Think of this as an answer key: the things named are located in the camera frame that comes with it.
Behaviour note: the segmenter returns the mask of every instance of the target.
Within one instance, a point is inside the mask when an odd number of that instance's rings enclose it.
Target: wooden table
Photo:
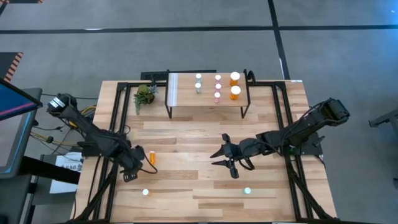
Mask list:
[[[250,94],[247,88],[247,77],[244,73],[240,73],[240,79],[237,86],[240,87],[241,93],[237,100],[231,100],[231,86],[229,85],[230,73],[201,73],[201,93],[196,93],[196,73],[170,73],[167,85],[166,108],[169,118],[172,118],[173,107],[188,106],[230,106],[240,107],[241,116],[244,118],[250,105]],[[214,102],[215,93],[215,75],[220,75],[221,80],[221,97],[220,102]]]
[[[94,123],[108,129],[111,119],[116,81],[105,81],[99,94]],[[294,120],[308,110],[304,85],[286,81]],[[175,108],[170,120],[164,110],[165,88],[151,105],[143,105],[141,115],[135,114],[134,97],[130,97],[126,124],[133,144],[140,144],[146,153],[156,152],[155,166],[159,173],[138,173],[129,183],[119,174],[114,196],[112,222],[270,222],[295,220],[285,162],[276,154],[252,157],[256,170],[237,165],[239,179],[232,179],[229,170],[213,166],[219,158],[210,156],[223,144],[221,134],[228,133],[232,142],[253,138],[255,134],[278,130],[274,99],[270,87],[250,87],[251,109],[241,119],[239,108],[188,107]],[[283,108],[282,96],[279,99]],[[119,105],[120,113],[123,101]],[[84,161],[76,193],[77,214],[86,207],[96,157]],[[325,168],[315,157],[303,156],[303,168],[309,191],[330,215],[335,216]],[[96,176],[98,186],[101,166]],[[244,195],[243,188],[252,188]],[[143,196],[142,190],[150,195]],[[300,210],[305,217],[302,194],[298,191]],[[101,204],[100,218],[108,193]]]

